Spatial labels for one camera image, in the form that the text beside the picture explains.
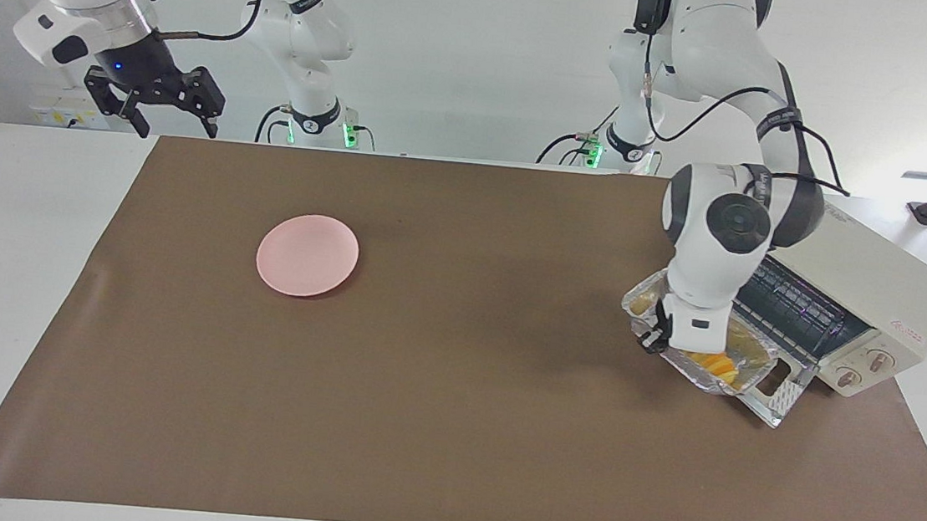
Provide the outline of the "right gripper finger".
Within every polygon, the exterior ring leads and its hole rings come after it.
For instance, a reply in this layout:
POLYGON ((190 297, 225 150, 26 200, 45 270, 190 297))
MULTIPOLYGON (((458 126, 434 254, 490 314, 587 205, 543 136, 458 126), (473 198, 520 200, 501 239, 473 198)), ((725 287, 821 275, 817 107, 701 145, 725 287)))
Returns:
POLYGON ((195 68, 181 76, 179 109, 200 120, 210 139, 216 139, 218 118, 222 116, 226 98, 212 78, 211 71, 195 68))
POLYGON ((143 101, 139 90, 123 88, 107 75, 105 69, 98 67, 90 67, 85 72, 84 85, 101 114, 123 120, 143 140, 149 136, 150 125, 139 110, 143 101))

